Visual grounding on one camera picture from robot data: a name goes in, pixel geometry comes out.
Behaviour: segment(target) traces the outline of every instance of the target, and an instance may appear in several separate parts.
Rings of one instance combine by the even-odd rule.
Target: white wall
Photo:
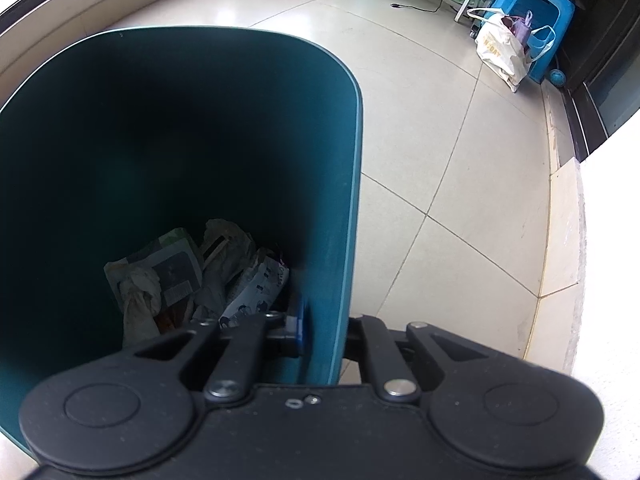
[[[590,466],[607,480],[640,476],[640,112],[580,167],[586,280],[573,375],[605,411]]]

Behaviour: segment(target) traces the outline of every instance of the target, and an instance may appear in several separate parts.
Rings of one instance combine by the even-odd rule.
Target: blue plastic stool
[[[543,27],[543,25],[553,27],[556,32],[554,46],[534,62],[529,70],[529,77],[536,83],[542,83],[546,69],[556,54],[556,50],[574,15],[574,4],[569,0],[494,0],[491,6],[502,9],[505,14],[517,16],[525,16],[527,11],[531,10],[533,12],[531,28],[539,28]],[[544,42],[546,37],[537,37],[535,39]]]

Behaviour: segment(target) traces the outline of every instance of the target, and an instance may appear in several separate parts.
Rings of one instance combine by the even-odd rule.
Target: wall
[[[590,466],[640,476],[640,112],[581,164],[586,218],[582,325],[573,375],[604,405]]]
[[[0,107],[43,62],[156,0],[47,0],[0,34]]]

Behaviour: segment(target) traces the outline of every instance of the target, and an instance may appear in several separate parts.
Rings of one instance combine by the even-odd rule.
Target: blue ball
[[[566,83],[566,76],[562,70],[555,68],[549,72],[549,81],[553,86],[560,88]]]

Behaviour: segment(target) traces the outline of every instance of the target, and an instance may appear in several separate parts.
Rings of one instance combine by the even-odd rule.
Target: barcode
[[[191,288],[191,283],[189,281],[185,281],[182,283],[178,283],[178,285],[172,286],[172,288],[168,288],[164,292],[164,302],[166,306],[172,306],[174,303],[178,303],[183,298],[186,298],[193,292]]]

